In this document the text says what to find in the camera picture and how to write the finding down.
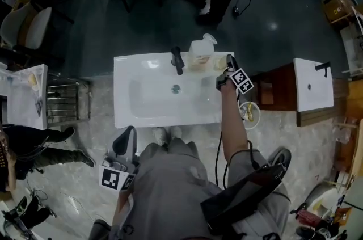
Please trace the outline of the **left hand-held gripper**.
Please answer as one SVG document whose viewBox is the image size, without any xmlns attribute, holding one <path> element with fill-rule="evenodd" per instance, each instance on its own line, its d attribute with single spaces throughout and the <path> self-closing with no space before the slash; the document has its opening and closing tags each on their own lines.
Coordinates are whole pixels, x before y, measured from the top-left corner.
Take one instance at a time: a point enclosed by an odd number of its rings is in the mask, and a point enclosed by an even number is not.
<svg viewBox="0 0 363 240">
<path fill-rule="evenodd" d="M 126 191 L 139 166 L 137 131 L 134 126 L 118 129 L 111 137 L 108 152 L 99 165 L 99 185 L 111 191 Z"/>
</svg>

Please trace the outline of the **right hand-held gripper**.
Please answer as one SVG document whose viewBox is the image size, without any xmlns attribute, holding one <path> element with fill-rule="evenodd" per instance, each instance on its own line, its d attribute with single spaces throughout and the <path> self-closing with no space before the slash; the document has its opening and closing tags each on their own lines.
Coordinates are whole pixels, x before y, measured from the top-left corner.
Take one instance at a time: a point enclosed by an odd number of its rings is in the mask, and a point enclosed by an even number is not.
<svg viewBox="0 0 363 240">
<path fill-rule="evenodd" d="M 246 75 L 242 68 L 239 68 L 234 56 L 228 54 L 226 56 L 227 68 L 216 78 L 216 88 L 220 90 L 222 85 L 225 85 L 227 80 L 231 80 L 235 88 L 241 94 L 246 94 L 254 88 L 250 78 Z"/>
</svg>

